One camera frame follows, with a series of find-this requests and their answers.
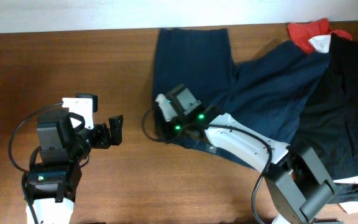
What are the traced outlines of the dark blue shorts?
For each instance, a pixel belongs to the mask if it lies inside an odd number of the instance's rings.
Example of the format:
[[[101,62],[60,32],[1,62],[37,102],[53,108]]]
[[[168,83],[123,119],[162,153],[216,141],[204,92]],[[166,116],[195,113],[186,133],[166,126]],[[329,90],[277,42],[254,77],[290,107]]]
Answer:
[[[162,29],[154,59],[153,96],[185,85],[248,128],[289,143],[300,114],[330,63],[286,41],[263,57],[236,64],[226,29]]]

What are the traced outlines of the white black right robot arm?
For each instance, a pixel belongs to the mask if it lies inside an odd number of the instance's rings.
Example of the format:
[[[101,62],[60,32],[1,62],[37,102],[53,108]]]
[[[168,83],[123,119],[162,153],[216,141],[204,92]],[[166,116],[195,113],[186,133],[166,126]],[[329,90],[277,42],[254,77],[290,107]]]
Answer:
[[[265,181],[278,211],[274,223],[312,223],[337,191],[312,147],[289,145],[265,137],[237,122],[216,107],[173,101],[158,103],[164,121],[175,135],[188,135],[224,149],[260,174],[251,196],[255,207],[261,181]]]

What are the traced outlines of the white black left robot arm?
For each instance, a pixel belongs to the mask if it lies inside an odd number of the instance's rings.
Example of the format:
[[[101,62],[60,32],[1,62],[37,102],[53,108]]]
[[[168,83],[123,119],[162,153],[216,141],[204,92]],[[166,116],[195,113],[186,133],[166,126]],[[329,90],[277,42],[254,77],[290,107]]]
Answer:
[[[37,118],[40,144],[22,176],[28,223],[69,223],[82,168],[92,149],[122,143],[123,116],[86,128],[84,118],[67,109],[55,109]]]

